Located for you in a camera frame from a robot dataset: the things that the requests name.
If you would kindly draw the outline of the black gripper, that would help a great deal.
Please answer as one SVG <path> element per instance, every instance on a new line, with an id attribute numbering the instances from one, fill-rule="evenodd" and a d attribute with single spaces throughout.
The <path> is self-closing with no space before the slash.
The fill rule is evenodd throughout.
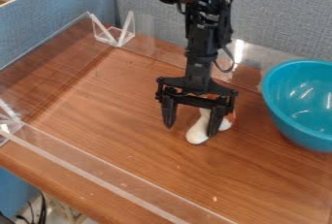
<path id="1" fill-rule="evenodd" d="M 213 80 L 202 88 L 186 85 L 185 78 L 157 79 L 158 87 L 155 99 L 162 106 L 162 118 L 167 128 L 171 128 L 177 119 L 178 104 L 210 110 L 206 135 L 213 137 L 219 131 L 226 131 L 229 121 L 225 119 L 227 108 L 234 108 L 238 92 Z"/>

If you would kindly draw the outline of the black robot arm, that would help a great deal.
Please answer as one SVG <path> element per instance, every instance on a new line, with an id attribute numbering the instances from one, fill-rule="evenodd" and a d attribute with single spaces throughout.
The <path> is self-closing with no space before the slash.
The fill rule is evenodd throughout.
<path id="1" fill-rule="evenodd" d="M 163 123 L 174 125 L 179 104 L 210 112 L 205 134 L 217 134 L 225 116 L 234 110 L 237 91 L 211 79 L 218 51 L 227 48 L 233 29 L 231 0 L 159 0 L 175 5 L 186 17 L 186 75 L 158 78 L 155 99 L 161 103 Z"/>

